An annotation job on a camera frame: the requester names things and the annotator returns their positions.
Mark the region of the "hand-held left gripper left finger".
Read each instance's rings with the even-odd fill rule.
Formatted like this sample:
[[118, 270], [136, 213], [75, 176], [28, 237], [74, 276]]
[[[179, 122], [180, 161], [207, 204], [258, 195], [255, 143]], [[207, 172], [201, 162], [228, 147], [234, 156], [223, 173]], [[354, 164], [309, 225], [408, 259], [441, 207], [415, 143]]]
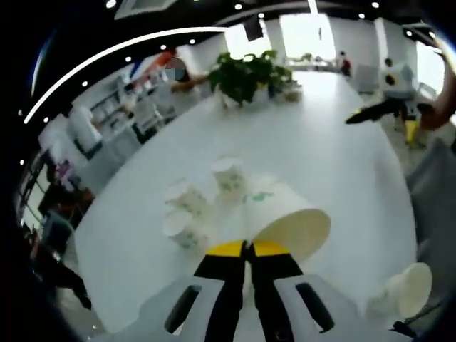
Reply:
[[194, 274], [147, 300], [138, 341], [232, 341], [242, 308], [247, 242], [207, 250]]

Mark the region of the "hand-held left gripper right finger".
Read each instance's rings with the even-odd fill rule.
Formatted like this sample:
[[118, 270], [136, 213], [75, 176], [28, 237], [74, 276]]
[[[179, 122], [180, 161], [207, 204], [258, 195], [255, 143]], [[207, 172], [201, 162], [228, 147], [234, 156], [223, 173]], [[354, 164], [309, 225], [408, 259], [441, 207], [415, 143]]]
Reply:
[[254, 303], [267, 341], [365, 341], [356, 305], [290, 252], [256, 240], [250, 246]]

